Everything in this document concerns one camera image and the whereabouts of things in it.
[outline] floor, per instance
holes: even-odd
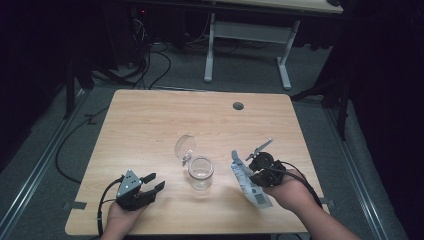
[[[226,44],[216,46],[214,79],[205,83],[204,45],[180,50],[157,44],[152,48],[149,71],[137,88],[148,88],[165,74],[152,89],[294,95],[313,86],[331,51],[312,51],[308,46],[292,49],[287,69],[293,87],[286,91],[275,62],[281,46],[246,42],[243,47],[234,48]],[[128,71],[131,70],[123,66],[118,73]],[[0,175],[3,192],[0,216],[5,216],[0,225],[1,239],[92,237],[69,236],[64,231],[69,214],[67,206],[74,200],[79,186],[64,178],[57,166],[72,178],[82,179],[107,111],[94,118],[89,115],[105,109],[117,89],[128,88],[108,81],[95,80],[95,83],[92,91],[80,92],[78,111],[68,120],[63,119],[66,95],[62,90]],[[347,140],[342,141],[335,131],[337,109],[323,109],[319,101],[320,96],[311,96],[293,105],[331,214],[362,239],[407,239],[373,167],[353,106],[350,104],[348,110]],[[93,124],[86,124],[88,119]],[[269,238],[308,239],[309,236],[291,233]]]

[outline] clear glass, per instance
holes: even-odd
[[[189,162],[190,185],[196,190],[205,190],[212,185],[214,166],[206,157],[196,157]]]

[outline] gray carpet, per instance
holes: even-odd
[[[203,82],[205,49],[178,50],[169,47],[163,53],[171,59],[171,69],[157,82],[154,89],[186,88],[293,95],[311,87],[330,50],[311,51],[308,47],[294,48],[287,62],[293,88],[291,91],[285,91],[282,89],[275,63],[280,47],[272,45],[258,50],[245,46],[225,54],[221,52],[231,51],[231,46],[217,46],[219,52],[215,54],[214,79],[211,83]],[[156,50],[163,48],[164,45],[154,47]],[[159,77],[167,67],[168,62],[163,56],[152,53],[151,65],[144,79],[146,86]],[[122,68],[120,74],[124,74],[125,71],[127,70]],[[87,120],[86,114],[95,114],[107,107],[113,93],[120,88],[124,87],[96,81],[96,87],[81,105],[69,130]],[[360,170],[361,177],[384,224],[388,239],[407,239],[402,226],[393,214],[393,209],[374,169],[352,105],[349,106],[349,118],[346,125],[347,141],[340,145],[340,139],[334,133],[334,124],[329,119],[332,111],[322,109],[318,100],[319,97],[310,97],[293,104],[325,197],[333,203],[330,207],[331,214],[362,239],[374,239],[349,177],[343,151],[345,147]],[[39,161],[49,140],[60,125],[64,111],[65,91],[61,91],[51,107],[33,126],[31,135],[0,175],[2,189],[0,216],[5,216],[20,188]],[[95,124],[84,124],[78,128],[61,149],[60,167],[73,178],[82,179],[105,115],[106,112],[103,112],[95,117],[92,121]],[[69,215],[69,210],[64,209],[64,206],[75,199],[78,187],[78,184],[61,176],[52,162],[16,222],[9,239],[90,239],[90,236],[68,236],[64,231]],[[308,239],[307,234],[300,236]],[[298,239],[293,234],[272,237],[280,240]]]

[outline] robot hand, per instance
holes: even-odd
[[[165,187],[165,181],[147,192],[140,193],[140,188],[143,183],[148,183],[155,178],[156,173],[138,178],[133,171],[128,170],[116,194],[116,203],[124,210],[135,211],[154,202],[156,194]]]

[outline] desk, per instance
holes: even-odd
[[[244,104],[235,110],[234,102]],[[194,155],[215,163],[213,184],[196,191],[188,183],[187,169],[174,155],[178,139],[196,137]],[[240,234],[306,232],[297,217],[281,208],[256,209],[244,197],[231,170],[231,151],[247,157],[268,138],[266,151],[275,159],[297,166],[315,188],[318,182],[290,98],[283,94],[136,91],[115,93],[76,201],[66,224],[70,235],[97,234],[96,212],[104,189],[127,169],[138,177],[157,173],[142,185],[150,190],[166,181],[136,223],[131,234]],[[115,198],[118,186],[105,199]],[[103,220],[109,204],[103,205]]]
[[[217,0],[221,3],[235,3],[244,5],[253,5],[258,7],[285,8],[291,10],[315,11],[324,13],[341,14],[343,9],[331,6],[326,0]],[[284,45],[281,57],[277,58],[277,65],[283,83],[283,88],[291,89],[290,79],[286,69],[286,61],[293,45],[300,21],[295,20],[292,27],[276,27],[257,24],[243,24],[226,21],[215,21],[215,14],[211,14],[209,28],[209,48],[206,57],[205,82],[212,81],[213,75],[213,49],[215,37],[235,38],[241,40],[253,40],[272,43],[281,43]]]

